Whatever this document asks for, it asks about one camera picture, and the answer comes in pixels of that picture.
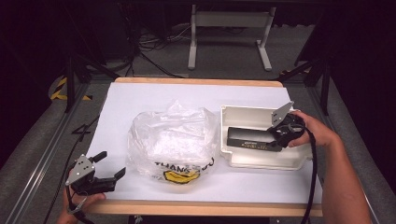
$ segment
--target metal bracket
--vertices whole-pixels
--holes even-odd
[[[274,110],[271,113],[272,115],[272,127],[276,127],[282,120],[289,114],[291,107],[293,106],[294,102],[290,101],[285,105],[282,105],[279,109]]]

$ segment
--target forearm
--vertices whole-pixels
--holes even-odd
[[[325,146],[326,178],[323,187],[323,216],[326,223],[371,223],[361,183],[336,135]]]

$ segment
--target white plastic bag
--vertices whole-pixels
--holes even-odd
[[[142,175],[187,184],[217,159],[218,118],[175,101],[164,112],[143,112],[128,132],[128,165]]]

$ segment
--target open box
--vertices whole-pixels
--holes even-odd
[[[298,170],[306,160],[312,159],[309,144],[286,147],[281,151],[267,151],[227,146],[230,127],[266,131],[272,126],[272,113],[277,108],[259,108],[224,105],[221,107],[221,155],[233,167]],[[265,139],[274,140],[268,132]]]

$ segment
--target wooden table edge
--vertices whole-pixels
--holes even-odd
[[[159,83],[159,84],[195,84],[223,86],[257,86],[283,87],[279,81],[235,80],[235,79],[200,79],[200,78],[165,78],[165,77],[119,77],[117,83]]]
[[[206,203],[105,200],[89,207],[89,213],[112,215],[158,216],[244,216],[302,217],[306,204],[301,203]],[[313,204],[311,217],[322,217],[321,204]]]

